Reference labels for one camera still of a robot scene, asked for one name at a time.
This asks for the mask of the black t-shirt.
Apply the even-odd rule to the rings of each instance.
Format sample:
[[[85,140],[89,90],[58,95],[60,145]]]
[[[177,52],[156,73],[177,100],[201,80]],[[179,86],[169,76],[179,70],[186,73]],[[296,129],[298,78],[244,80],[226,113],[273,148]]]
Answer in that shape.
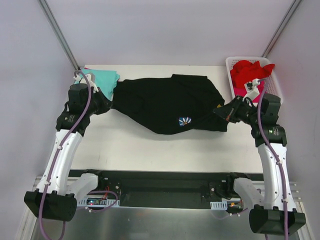
[[[228,122],[213,112],[224,103],[215,85],[200,75],[125,79],[113,90],[115,110],[161,135],[226,132]]]

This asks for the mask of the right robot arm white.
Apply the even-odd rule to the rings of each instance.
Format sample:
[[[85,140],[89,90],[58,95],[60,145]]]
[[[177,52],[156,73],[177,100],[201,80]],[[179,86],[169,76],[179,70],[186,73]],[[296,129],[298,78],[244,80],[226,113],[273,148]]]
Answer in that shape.
[[[213,112],[229,123],[243,122],[251,127],[263,170],[264,193],[243,173],[232,173],[225,184],[230,197],[239,196],[249,211],[253,233],[289,236],[306,224],[298,212],[287,171],[287,136],[280,126],[278,113],[281,99],[266,93],[257,105],[248,97],[236,96],[230,103]]]

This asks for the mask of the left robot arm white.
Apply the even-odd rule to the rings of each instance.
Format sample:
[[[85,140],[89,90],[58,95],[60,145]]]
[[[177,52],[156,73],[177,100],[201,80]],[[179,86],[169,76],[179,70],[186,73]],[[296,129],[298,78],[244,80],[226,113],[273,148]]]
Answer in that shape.
[[[24,202],[37,218],[69,222],[78,202],[90,191],[99,195],[106,183],[92,170],[86,170],[74,183],[68,177],[76,150],[92,115],[109,111],[112,102],[94,83],[76,83],[68,90],[68,101],[56,121],[53,149],[44,174],[34,191],[27,191]]]

